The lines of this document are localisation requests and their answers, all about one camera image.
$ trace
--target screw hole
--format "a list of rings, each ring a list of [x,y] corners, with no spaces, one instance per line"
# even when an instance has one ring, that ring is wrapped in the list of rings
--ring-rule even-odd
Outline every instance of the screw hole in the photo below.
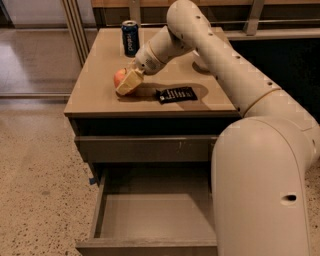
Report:
[[[286,195],[281,198],[281,204],[283,205],[293,205],[297,201],[296,195]]]

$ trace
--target apple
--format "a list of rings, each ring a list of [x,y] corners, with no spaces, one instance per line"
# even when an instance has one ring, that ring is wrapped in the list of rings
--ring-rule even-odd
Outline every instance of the apple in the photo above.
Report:
[[[121,81],[124,79],[124,77],[127,74],[127,69],[126,68],[122,68],[119,69],[113,76],[113,83],[114,86],[117,88],[119,86],[119,84],[121,83]]]

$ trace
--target drawer front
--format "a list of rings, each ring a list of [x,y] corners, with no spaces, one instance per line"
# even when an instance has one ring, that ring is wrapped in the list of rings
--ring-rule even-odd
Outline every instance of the drawer front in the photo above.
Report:
[[[85,162],[207,162],[216,136],[77,136]]]

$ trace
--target wall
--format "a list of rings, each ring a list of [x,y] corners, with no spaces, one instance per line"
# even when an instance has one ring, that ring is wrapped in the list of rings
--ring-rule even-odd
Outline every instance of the wall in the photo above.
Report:
[[[66,26],[60,0],[2,0],[15,27]],[[83,23],[95,24],[91,0],[78,0]]]

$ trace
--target tiled floor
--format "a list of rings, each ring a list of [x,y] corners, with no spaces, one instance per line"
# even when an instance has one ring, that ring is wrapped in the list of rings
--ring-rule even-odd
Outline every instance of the tiled floor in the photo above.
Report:
[[[0,92],[71,91],[79,72],[67,31],[0,30]],[[88,236],[97,187],[89,185],[64,107],[0,100],[0,256],[79,255],[75,241]],[[316,256],[320,161],[306,173],[306,192]]]

